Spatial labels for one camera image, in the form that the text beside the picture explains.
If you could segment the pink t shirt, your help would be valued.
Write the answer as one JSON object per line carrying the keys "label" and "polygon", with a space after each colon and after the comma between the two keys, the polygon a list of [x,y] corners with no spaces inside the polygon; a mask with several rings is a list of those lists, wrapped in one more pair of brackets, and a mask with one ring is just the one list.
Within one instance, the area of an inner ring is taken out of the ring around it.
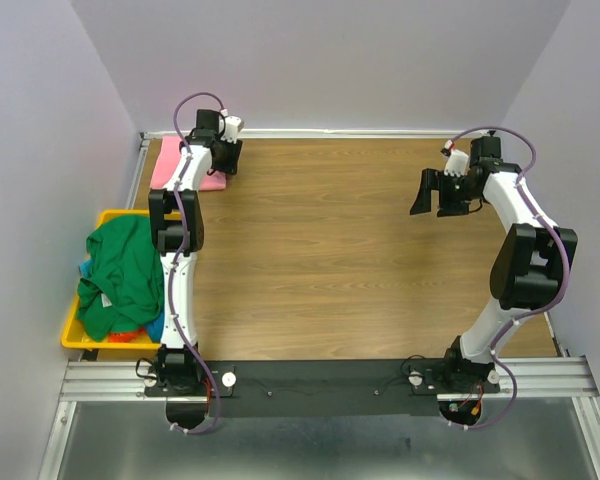
{"label": "pink t shirt", "polygon": [[[180,161],[179,151],[180,139],[177,136],[166,136],[162,138],[160,151],[154,166],[151,180],[151,189],[160,189],[170,180]],[[215,172],[206,175],[200,185],[201,191],[222,191],[227,187],[226,174]]]}

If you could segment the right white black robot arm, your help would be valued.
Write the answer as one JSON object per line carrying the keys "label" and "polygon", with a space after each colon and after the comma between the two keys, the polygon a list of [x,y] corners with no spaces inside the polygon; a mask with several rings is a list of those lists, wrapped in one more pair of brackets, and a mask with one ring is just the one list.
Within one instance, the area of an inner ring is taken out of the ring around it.
{"label": "right white black robot arm", "polygon": [[455,139],[444,144],[443,169],[423,170],[410,209],[413,215],[464,216],[477,201],[494,209],[506,232],[490,272],[485,308],[453,341],[433,374],[454,392],[490,381],[499,352],[520,326],[564,298],[578,244],[576,232],[558,226],[534,199],[525,169],[503,159],[496,129],[483,132],[469,152],[461,151]]}

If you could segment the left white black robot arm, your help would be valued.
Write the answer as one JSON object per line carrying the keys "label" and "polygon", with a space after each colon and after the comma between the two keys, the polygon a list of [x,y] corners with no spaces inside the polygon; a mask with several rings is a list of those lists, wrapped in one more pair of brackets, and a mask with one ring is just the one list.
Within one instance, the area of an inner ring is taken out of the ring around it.
{"label": "left white black robot arm", "polygon": [[164,278],[164,324],[155,365],[157,381],[173,394],[188,396],[198,388],[217,393],[217,380],[198,352],[192,280],[204,245],[199,192],[216,171],[236,173],[243,121],[226,109],[200,109],[196,124],[180,137],[180,157],[164,186],[149,192],[153,246]]}

